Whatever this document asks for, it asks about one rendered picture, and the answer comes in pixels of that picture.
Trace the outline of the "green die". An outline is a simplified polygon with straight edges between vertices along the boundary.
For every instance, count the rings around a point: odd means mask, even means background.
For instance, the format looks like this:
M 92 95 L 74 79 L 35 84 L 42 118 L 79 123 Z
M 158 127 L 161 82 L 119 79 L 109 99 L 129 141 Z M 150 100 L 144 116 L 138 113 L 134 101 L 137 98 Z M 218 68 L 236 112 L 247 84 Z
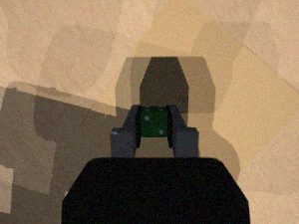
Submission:
M 142 137 L 166 137 L 167 136 L 166 107 L 142 107 L 141 136 Z

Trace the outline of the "tan mat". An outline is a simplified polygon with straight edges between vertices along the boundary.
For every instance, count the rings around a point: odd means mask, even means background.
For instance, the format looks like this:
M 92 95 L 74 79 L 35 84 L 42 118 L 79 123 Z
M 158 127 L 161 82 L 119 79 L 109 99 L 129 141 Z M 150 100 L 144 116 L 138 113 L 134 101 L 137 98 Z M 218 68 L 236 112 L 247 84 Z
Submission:
M 299 94 L 189 0 L 168 0 L 76 133 L 111 155 L 132 106 L 176 105 L 198 157 L 233 178 L 299 110 Z

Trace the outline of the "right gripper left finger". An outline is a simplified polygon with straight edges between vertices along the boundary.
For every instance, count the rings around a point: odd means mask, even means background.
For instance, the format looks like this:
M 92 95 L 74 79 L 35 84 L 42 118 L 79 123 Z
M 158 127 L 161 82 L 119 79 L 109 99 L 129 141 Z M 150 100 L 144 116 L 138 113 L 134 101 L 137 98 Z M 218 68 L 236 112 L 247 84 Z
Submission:
M 141 143 L 142 106 L 132 106 L 122 127 L 110 132 L 112 157 L 135 157 Z

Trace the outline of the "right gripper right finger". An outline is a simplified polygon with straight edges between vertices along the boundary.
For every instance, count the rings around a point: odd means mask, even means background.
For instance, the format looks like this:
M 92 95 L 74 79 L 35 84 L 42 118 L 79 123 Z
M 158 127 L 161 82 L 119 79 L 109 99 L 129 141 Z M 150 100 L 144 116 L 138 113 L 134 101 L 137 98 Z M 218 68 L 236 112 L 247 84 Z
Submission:
M 167 141 L 174 157 L 197 157 L 199 132 L 187 127 L 177 106 L 166 106 Z

